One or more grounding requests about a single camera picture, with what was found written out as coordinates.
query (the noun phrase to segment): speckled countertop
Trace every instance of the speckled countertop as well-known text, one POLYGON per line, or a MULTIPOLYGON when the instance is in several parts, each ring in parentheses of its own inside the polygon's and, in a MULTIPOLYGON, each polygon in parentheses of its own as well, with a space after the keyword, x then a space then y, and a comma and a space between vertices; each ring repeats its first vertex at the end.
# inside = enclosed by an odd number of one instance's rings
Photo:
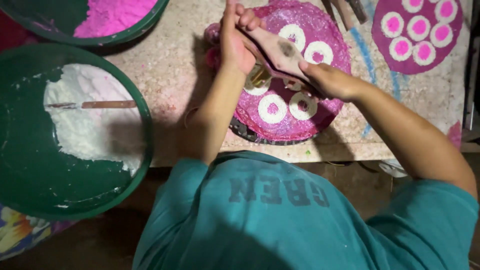
MULTIPOLYGON (((324 10, 320 0, 310 1, 324 10)), ((471 0, 460 0, 467 22, 471 0)), ((243 0, 246 7, 266 5, 267 0, 243 0)), ((469 29, 463 24, 457 44, 445 60, 432 70, 417 75, 391 72, 372 40, 372 15, 377 0, 362 1, 370 20, 346 33, 338 13, 344 39, 351 46, 352 74, 376 84, 398 97, 407 107, 428 119, 443 132, 462 121, 464 71, 469 29), (359 43, 369 49, 367 64, 359 43)), ((171 0, 160 22, 140 43, 107 60, 125 72, 143 94, 155 125, 155 156, 152 166, 174 162, 174 126, 186 110, 200 104, 213 73, 204 63, 204 29, 222 16, 224 0, 171 0)), ((370 130, 355 106, 346 104, 329 128, 314 140, 294 146, 267 146, 248 142, 231 131, 222 151, 253 150, 289 162, 325 160, 380 160, 394 156, 377 133, 370 130)))

